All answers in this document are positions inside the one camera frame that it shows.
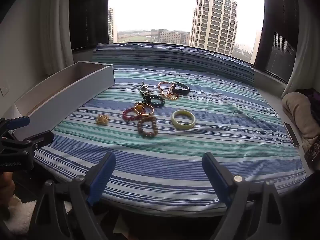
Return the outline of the person's left hand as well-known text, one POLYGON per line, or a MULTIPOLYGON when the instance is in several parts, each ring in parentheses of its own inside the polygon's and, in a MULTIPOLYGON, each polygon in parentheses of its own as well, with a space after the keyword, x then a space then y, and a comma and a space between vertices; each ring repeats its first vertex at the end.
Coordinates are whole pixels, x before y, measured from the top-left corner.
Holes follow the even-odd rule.
POLYGON ((15 191, 12 172, 4 172, 0 176, 0 204, 8 205, 15 191))

